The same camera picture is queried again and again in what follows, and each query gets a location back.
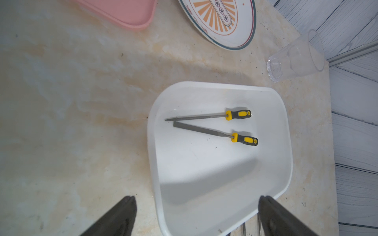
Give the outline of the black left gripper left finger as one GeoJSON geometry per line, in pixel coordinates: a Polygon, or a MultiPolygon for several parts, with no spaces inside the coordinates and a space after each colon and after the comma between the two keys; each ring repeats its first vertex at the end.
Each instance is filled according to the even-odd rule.
{"type": "Polygon", "coordinates": [[[131,236],[136,215],[136,198],[125,196],[81,236],[131,236]]]}

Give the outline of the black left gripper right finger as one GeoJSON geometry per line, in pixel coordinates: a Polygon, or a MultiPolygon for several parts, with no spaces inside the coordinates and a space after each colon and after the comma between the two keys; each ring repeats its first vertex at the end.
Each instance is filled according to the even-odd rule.
{"type": "Polygon", "coordinates": [[[261,196],[258,214],[266,236],[317,236],[271,196],[261,196]]]}

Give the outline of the yellow black file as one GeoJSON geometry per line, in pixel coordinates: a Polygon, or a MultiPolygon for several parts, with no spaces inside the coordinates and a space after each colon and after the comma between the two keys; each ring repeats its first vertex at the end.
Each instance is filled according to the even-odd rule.
{"type": "Polygon", "coordinates": [[[242,236],[246,236],[246,223],[243,223],[241,225],[241,232],[242,232],[242,236]]]}
{"type": "Polygon", "coordinates": [[[176,127],[176,128],[181,128],[181,129],[190,130],[190,131],[194,131],[194,132],[204,133],[204,134],[218,136],[218,137],[229,138],[233,143],[242,143],[242,144],[249,145],[249,146],[257,146],[258,145],[258,139],[253,137],[253,136],[244,136],[244,135],[240,135],[238,133],[226,134],[226,133],[223,133],[223,132],[220,132],[220,131],[215,131],[215,130],[212,130],[212,129],[198,127],[198,126],[194,126],[194,125],[190,125],[190,124],[184,124],[184,123],[180,123],[180,122],[176,122],[176,121],[173,122],[173,126],[176,127]]]}
{"type": "Polygon", "coordinates": [[[252,117],[252,112],[250,110],[239,110],[239,111],[228,110],[224,114],[175,117],[175,118],[165,119],[165,121],[188,121],[188,120],[202,120],[202,119],[214,119],[214,118],[225,118],[227,121],[231,121],[233,119],[247,119],[251,117],[252,117]]]}

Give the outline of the white plastic storage box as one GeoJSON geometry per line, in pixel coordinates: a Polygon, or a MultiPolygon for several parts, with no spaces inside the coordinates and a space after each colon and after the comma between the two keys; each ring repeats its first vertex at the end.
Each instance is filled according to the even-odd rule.
{"type": "Polygon", "coordinates": [[[155,100],[147,125],[155,207],[164,236],[225,236],[258,213],[262,195],[281,196],[293,155],[284,102],[272,88],[179,82],[155,100]],[[234,143],[173,126],[171,118],[249,109],[248,119],[190,125],[257,138],[234,143]]]}

